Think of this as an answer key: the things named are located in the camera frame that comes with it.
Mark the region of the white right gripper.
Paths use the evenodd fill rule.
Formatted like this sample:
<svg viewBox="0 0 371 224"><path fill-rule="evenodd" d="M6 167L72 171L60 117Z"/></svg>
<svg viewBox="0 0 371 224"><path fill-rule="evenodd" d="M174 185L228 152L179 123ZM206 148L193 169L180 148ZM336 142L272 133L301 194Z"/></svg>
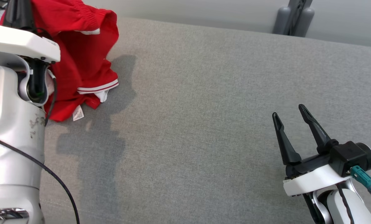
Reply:
<svg viewBox="0 0 371 224"><path fill-rule="evenodd" d="M301 156L294 150L284 132L280 117L276 112L272 114L281 159L285 165L286 179L283 188L288 196L313 192L351 178L350 176L341 177L329 165L330 156L327 153L334 146L339 145L339 142L329 137L305 105L299 104L299 111L305 123L310 127L317 144L317 152L326 155L316 155L301 160Z"/></svg>

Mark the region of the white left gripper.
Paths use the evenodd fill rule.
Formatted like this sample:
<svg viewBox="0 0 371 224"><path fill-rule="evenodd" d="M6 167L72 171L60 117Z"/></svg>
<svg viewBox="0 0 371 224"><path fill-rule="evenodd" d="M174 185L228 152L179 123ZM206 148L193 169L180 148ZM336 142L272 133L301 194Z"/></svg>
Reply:
<svg viewBox="0 0 371 224"><path fill-rule="evenodd" d="M59 45L29 32L34 30L31 0L9 0L3 26L0 26L0 52L38 58L48 63L60 62Z"/></svg>

